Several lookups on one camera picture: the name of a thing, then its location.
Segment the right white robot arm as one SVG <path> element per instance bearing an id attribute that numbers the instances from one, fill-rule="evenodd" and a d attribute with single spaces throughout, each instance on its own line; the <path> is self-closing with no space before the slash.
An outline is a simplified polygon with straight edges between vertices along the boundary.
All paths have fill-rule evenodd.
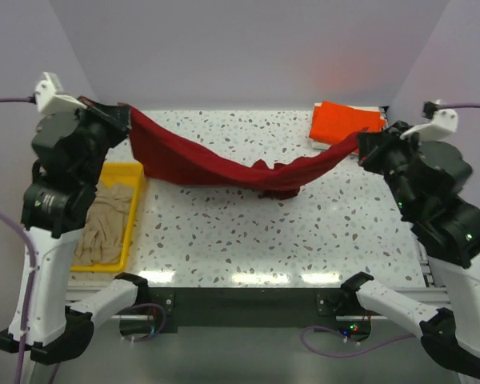
<path id="1" fill-rule="evenodd" d="M 357 136 L 359 165 L 381 175 L 444 283 L 450 306 L 416 301 L 360 272 L 344 281 L 345 312 L 380 314 L 418 338 L 441 367 L 480 379 L 480 209 L 460 197 L 472 167 L 451 144 L 402 122 Z"/>

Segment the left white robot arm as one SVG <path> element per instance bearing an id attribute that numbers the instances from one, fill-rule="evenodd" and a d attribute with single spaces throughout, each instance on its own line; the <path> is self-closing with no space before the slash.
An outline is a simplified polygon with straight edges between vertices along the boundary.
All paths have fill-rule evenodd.
<path id="1" fill-rule="evenodd" d="M 105 157 L 129 132 L 128 106 L 84 97 L 39 122 L 31 143 L 32 182 L 16 226 L 26 242 L 21 289 L 11 324 L 0 332 L 0 350 L 29 352 L 47 366 L 73 360 L 109 318 L 148 308 L 147 281 L 128 273 L 87 299 L 66 304 L 70 266 Z"/>

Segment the dark red t shirt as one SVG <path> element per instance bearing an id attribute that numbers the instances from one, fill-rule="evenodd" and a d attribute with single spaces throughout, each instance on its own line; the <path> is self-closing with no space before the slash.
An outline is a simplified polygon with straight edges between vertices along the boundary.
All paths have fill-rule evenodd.
<path id="1" fill-rule="evenodd" d="M 313 157 L 273 167 L 260 159 L 245 166 L 170 132 L 132 106 L 129 110 L 133 157 L 148 178 L 179 186 L 245 188 L 278 200 L 296 197 L 304 185 L 335 168 L 358 148 L 358 135 L 367 132 L 366 128 L 354 132 Z"/>

